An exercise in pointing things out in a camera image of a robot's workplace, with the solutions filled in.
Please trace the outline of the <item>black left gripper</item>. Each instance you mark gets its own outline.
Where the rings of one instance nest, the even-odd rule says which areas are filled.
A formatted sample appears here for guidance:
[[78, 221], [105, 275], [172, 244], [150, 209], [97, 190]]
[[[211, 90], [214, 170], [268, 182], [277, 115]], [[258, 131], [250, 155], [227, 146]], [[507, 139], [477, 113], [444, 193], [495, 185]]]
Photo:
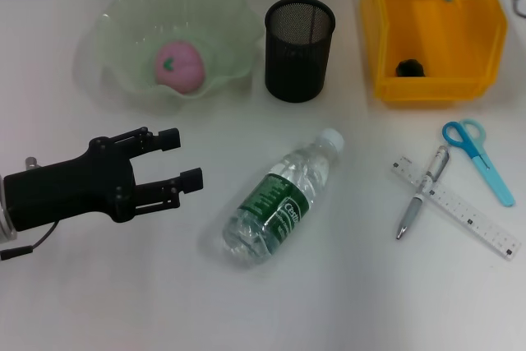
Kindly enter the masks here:
[[22, 232], [90, 212], [124, 223], [135, 215], [177, 209], [180, 193], [203, 189], [201, 168], [135, 187], [129, 159], [180, 146], [177, 128], [155, 135], [140, 127], [111, 138], [95, 138], [75, 159], [6, 176], [8, 217], [14, 229]]

